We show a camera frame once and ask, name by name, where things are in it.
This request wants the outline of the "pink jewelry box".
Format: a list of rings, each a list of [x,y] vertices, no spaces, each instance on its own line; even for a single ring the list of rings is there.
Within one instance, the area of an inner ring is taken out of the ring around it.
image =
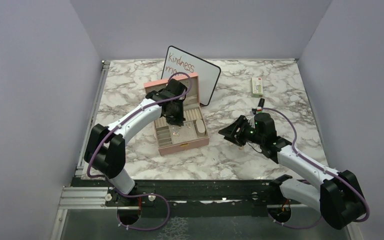
[[[209,144],[210,136],[205,118],[200,106],[199,77],[196,73],[189,75],[192,80],[192,89],[183,102],[183,126],[169,125],[164,117],[153,121],[153,129],[160,155],[173,154],[185,150],[203,147]],[[198,137],[196,133],[196,120],[202,119],[206,133]]]

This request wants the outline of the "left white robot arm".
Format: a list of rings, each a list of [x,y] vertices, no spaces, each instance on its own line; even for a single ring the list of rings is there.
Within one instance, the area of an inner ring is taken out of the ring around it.
[[[87,176],[107,178],[119,191],[118,199],[124,205],[135,203],[135,181],[125,169],[126,146],[144,127],[160,117],[182,125],[183,102],[191,88],[171,78],[164,88],[147,93],[142,102],[121,119],[108,126],[96,124],[91,129],[83,157],[88,164]]]

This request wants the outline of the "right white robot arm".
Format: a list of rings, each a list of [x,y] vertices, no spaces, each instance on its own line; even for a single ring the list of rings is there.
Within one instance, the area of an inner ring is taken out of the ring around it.
[[[303,181],[290,175],[273,180],[268,190],[272,202],[298,201],[318,211],[321,219],[337,230],[370,217],[369,205],[355,174],[349,170],[337,171],[301,153],[294,141],[277,134],[269,113],[258,112],[253,123],[240,115],[218,134],[239,147],[258,145],[266,158],[303,177]]]

